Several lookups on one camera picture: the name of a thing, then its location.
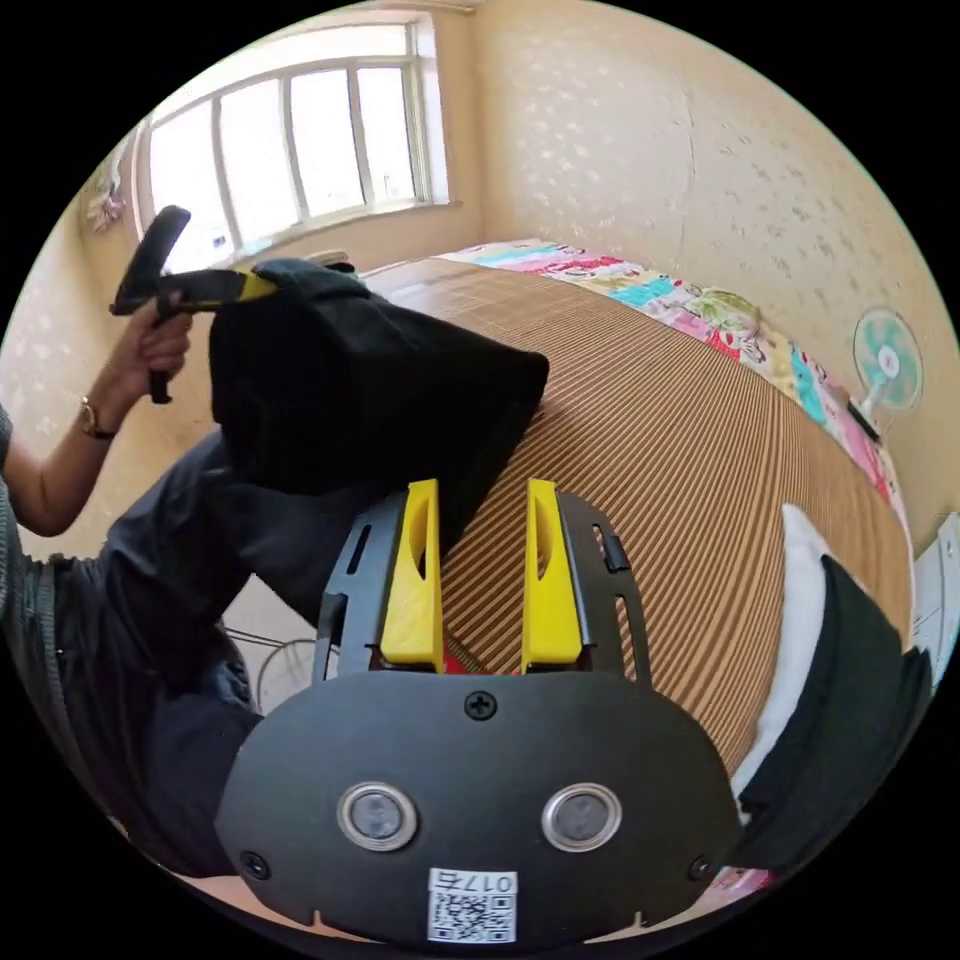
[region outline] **electric fan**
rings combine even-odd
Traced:
[[[256,702],[266,716],[271,710],[289,700],[294,694],[306,690],[313,679],[313,657],[316,641],[291,640],[277,647],[264,661],[257,677]],[[327,677],[337,675],[337,651],[330,651],[331,662]]]
[[[886,307],[868,310],[853,334],[853,357],[864,390],[864,399],[851,412],[879,440],[874,412],[883,407],[907,413],[920,402],[923,366],[920,348],[903,317]]]

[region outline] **colorful bedsheet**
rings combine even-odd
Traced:
[[[760,319],[752,304],[722,290],[696,287],[657,270],[579,247],[518,240],[486,243],[446,254],[476,266],[573,283],[627,306],[737,360],[775,386],[822,426],[897,512],[908,534],[906,509],[889,454],[871,442],[831,392],[838,384],[806,351]]]

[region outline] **striped bamboo mat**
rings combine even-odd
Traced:
[[[365,279],[396,303],[550,359],[542,408],[443,573],[445,621],[485,669],[519,664],[531,476],[609,516],[643,597],[654,683],[698,719],[729,770],[750,747],[773,675],[782,504],[807,514],[909,637],[895,514],[825,431],[749,369],[556,280],[440,259]]]

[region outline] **qr code label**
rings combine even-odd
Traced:
[[[431,870],[427,939],[434,943],[515,943],[517,875]]]

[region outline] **window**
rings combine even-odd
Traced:
[[[430,199],[413,27],[314,29],[254,44],[152,114],[144,223],[193,217],[170,256],[196,270],[291,228]]]

